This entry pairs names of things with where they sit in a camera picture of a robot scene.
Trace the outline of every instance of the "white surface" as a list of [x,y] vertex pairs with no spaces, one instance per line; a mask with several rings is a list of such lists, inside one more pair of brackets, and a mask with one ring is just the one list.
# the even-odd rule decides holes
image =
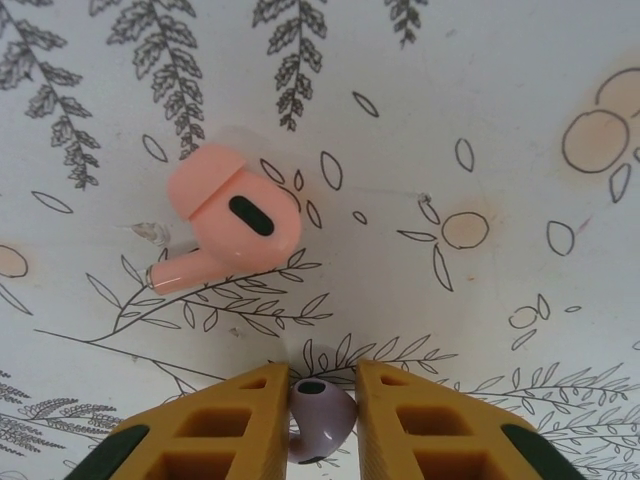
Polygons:
[[[71,167],[63,165],[64,150],[51,147],[51,125],[61,114],[60,105],[43,118],[24,114],[44,82],[37,65],[31,70],[33,81],[23,79],[16,88],[0,90],[0,242],[29,264],[25,276],[2,277],[0,283],[5,297],[10,292],[32,314],[0,301],[0,370],[11,375],[0,379],[0,422],[14,419],[11,432],[21,428],[17,425],[34,428],[38,433],[31,433],[38,439],[65,447],[39,446],[32,439],[25,445],[41,452],[29,451],[0,434],[0,449],[24,455],[0,451],[0,472],[22,475],[0,473],[2,480],[61,479],[69,472],[63,461],[80,461],[87,447],[102,438],[78,427],[56,429],[60,424],[52,418],[68,416],[60,409],[33,418],[25,406],[73,398],[80,404],[108,405],[116,411],[105,414],[126,417],[192,391],[183,382],[201,388],[267,360],[289,360],[302,375],[317,375],[323,352],[328,353],[326,369],[334,369],[330,362],[347,335],[350,354],[375,343],[364,349],[367,356],[379,352],[382,360],[397,366],[407,360],[406,367],[415,373],[447,378],[451,386],[460,382],[458,388],[465,392],[517,407],[535,425],[544,422],[541,430],[589,478],[640,478],[633,425],[640,418],[640,163],[633,159],[640,146],[640,116],[625,117],[631,141],[606,172],[581,173],[561,153],[562,135],[573,119],[596,108],[598,86],[617,71],[640,67],[636,0],[433,1],[428,6],[411,0],[421,27],[414,27],[417,39],[404,48],[402,34],[394,33],[390,20],[393,4],[310,0],[324,14],[327,33],[322,39],[303,27],[303,36],[322,54],[322,68],[316,73],[302,66],[313,98],[303,99],[295,132],[279,126],[275,104],[284,89],[276,91],[274,75],[282,59],[297,52],[298,42],[266,54],[276,27],[297,14],[295,6],[252,28],[255,0],[191,0],[195,18],[179,9],[166,11],[162,4],[171,4],[169,0],[154,0],[160,15],[184,22],[197,40],[197,49],[173,43],[171,48],[191,52],[202,71],[201,79],[182,71],[180,76],[195,80],[202,91],[204,121],[192,121],[202,126],[206,141],[240,149],[256,171],[262,171],[260,158],[268,160],[292,191],[298,169],[304,178],[304,187],[296,192],[305,215],[301,262],[321,265],[286,270],[303,278],[301,283],[276,274],[257,277],[284,294],[226,285],[242,298],[260,299],[241,311],[279,300],[278,306],[250,317],[261,323],[263,333],[225,312],[232,300],[211,292],[209,303],[220,310],[217,325],[208,332],[203,324],[210,308],[193,306],[192,328],[183,316],[182,300],[164,307],[130,305],[154,297],[145,291],[132,300],[140,285],[123,268],[121,255],[142,271],[160,249],[122,227],[166,224],[172,253],[190,240],[188,226],[180,224],[164,192],[180,156],[173,121],[164,118],[169,94],[154,103],[151,89],[154,73],[169,57],[164,51],[138,81],[134,50],[158,31],[153,22],[137,41],[106,43],[121,12],[131,6],[129,0],[32,5],[46,3],[51,2],[0,0],[13,20],[7,22],[0,46],[4,52],[19,41],[16,22],[21,19],[66,40],[62,48],[33,47],[32,52],[40,64],[82,75],[79,85],[54,87],[60,97],[76,98],[92,114],[73,117],[73,123],[100,144],[99,149],[85,149],[100,163],[99,169],[89,169],[99,185],[74,189],[66,179]],[[90,16],[88,3],[111,5]],[[620,90],[622,104],[635,100],[640,109],[640,83],[631,87],[626,93]],[[353,91],[369,99],[378,118],[359,106]],[[164,150],[166,162],[145,150],[143,135]],[[468,157],[462,157],[467,169],[456,161],[455,145],[461,138],[473,149],[473,168]],[[341,165],[338,191],[323,176],[323,151]],[[154,152],[162,158],[157,148]],[[335,165],[324,158],[336,186]],[[625,162],[630,181],[614,203],[610,176]],[[620,179],[614,177],[616,188]],[[73,213],[47,208],[34,191],[59,199]],[[442,223],[459,212],[482,215],[490,227],[486,239],[476,248],[453,248],[447,239],[460,245],[475,237],[464,232],[454,237],[446,229],[443,234],[442,225],[430,224],[418,206],[422,194],[431,198]],[[39,196],[51,205],[51,199]],[[307,200],[319,212],[321,229],[306,216]],[[59,204],[56,208],[64,210]],[[354,211],[363,212],[368,224],[358,223]],[[550,248],[550,221],[573,231],[575,242],[566,256]],[[551,225],[554,248],[566,253],[571,232]],[[437,241],[412,241],[397,230],[431,233]],[[436,242],[453,292],[434,272]],[[0,273],[11,273],[2,258]],[[442,265],[438,272],[445,278]],[[98,284],[92,286],[87,274],[108,286],[121,305],[129,305],[124,314],[139,312],[121,322],[147,315],[180,329],[137,321],[90,342],[109,335],[120,309],[98,295]],[[293,321],[308,302],[326,293],[309,315],[330,317],[309,319],[313,326]],[[188,294],[180,298],[202,302]],[[284,330],[270,315],[280,306],[286,309]],[[565,312],[576,306],[582,308]],[[148,310],[157,307],[151,317]],[[516,329],[512,324],[529,326]],[[265,335],[264,327],[278,337]],[[397,358],[426,335],[426,343],[414,344],[419,349]],[[533,336],[522,343],[523,335]],[[309,371],[312,359],[314,370]],[[347,378],[348,370],[333,374]],[[583,373],[563,380],[577,372]],[[11,394],[7,386],[30,398]],[[627,388],[624,395],[616,393]],[[89,419],[63,421],[91,427]],[[609,425],[612,421],[621,425]],[[553,428],[559,429],[555,436]],[[338,453],[320,468],[293,467],[289,477],[357,478],[355,439],[344,448],[350,453]]]

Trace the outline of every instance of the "purple earbud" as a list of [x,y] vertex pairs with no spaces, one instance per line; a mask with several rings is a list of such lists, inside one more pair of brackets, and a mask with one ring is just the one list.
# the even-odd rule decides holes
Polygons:
[[297,382],[289,399],[300,433],[289,434],[289,461],[316,463],[344,443],[356,423],[358,407],[335,385],[319,379]]

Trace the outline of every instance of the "black sensor window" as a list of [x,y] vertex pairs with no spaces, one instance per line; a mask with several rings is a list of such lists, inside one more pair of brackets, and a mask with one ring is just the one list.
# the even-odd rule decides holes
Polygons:
[[268,237],[273,233],[273,220],[248,198],[236,195],[229,200],[229,209],[258,235]]

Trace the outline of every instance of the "rectangular cutout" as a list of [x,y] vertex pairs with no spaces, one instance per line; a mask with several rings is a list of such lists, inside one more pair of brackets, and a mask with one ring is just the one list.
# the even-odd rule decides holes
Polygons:
[[225,480],[235,454],[181,453],[165,454],[161,478],[166,480]]
[[465,421],[450,408],[400,406],[396,413],[410,435],[471,435]]
[[251,410],[248,408],[209,408],[192,413],[178,432],[179,437],[241,437]]
[[414,452],[425,480],[509,480],[483,452]]

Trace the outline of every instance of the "pink earbud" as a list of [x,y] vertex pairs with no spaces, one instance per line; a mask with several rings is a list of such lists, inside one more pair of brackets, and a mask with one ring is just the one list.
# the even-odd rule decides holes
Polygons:
[[149,269],[148,283],[158,294],[267,271],[293,253],[302,229],[298,208],[245,163],[230,148],[204,145],[169,178],[171,205],[191,222],[200,249]]
[[289,408],[300,429],[300,433],[289,434],[289,461],[299,465],[319,462],[335,452],[358,418],[353,398],[317,378],[293,386]]

